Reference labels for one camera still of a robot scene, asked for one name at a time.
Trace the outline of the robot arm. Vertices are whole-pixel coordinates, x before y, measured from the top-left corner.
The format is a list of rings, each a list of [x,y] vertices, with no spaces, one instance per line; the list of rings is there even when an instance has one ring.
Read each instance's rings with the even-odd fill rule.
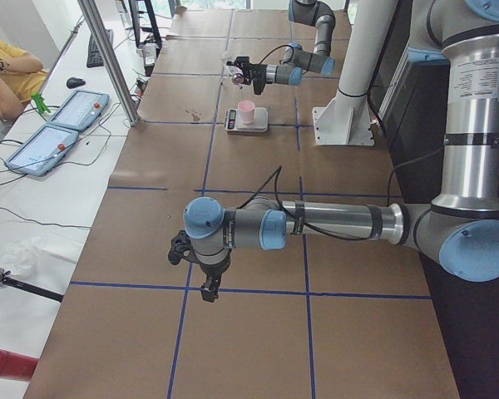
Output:
[[[219,296],[234,249],[282,249],[288,237],[318,234],[327,242],[385,240],[418,251],[469,294],[499,288],[499,1],[413,1],[408,62],[442,75],[428,86],[413,139],[427,146],[413,187],[435,177],[432,197],[405,195],[385,205],[329,204],[325,195],[360,195],[369,173],[382,169],[368,154],[369,95],[398,12],[397,1],[364,1],[348,40],[335,96],[313,109],[314,143],[336,154],[338,167],[304,167],[317,186],[296,201],[259,193],[225,208],[200,197],[183,212],[183,229],[168,258],[198,264],[202,298]]]
[[[235,85],[252,86],[258,96],[267,85],[298,86],[306,72],[323,76],[333,73],[331,47],[336,19],[329,5],[322,1],[291,1],[289,20],[315,29],[314,49],[307,52],[297,42],[284,44],[284,57],[278,65],[253,63],[247,56],[227,61],[225,70]]]

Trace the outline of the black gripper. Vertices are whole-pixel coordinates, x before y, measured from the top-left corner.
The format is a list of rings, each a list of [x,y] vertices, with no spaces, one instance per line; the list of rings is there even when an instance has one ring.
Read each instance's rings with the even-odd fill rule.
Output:
[[[230,260],[223,259],[217,264],[199,262],[201,271],[205,274],[205,282],[200,287],[201,297],[208,303],[219,298],[218,287],[221,284],[223,273],[230,267]]]
[[[238,56],[226,62],[228,73],[243,73],[243,84],[252,86],[255,95],[261,95],[267,82],[267,65],[250,63],[247,56]]]

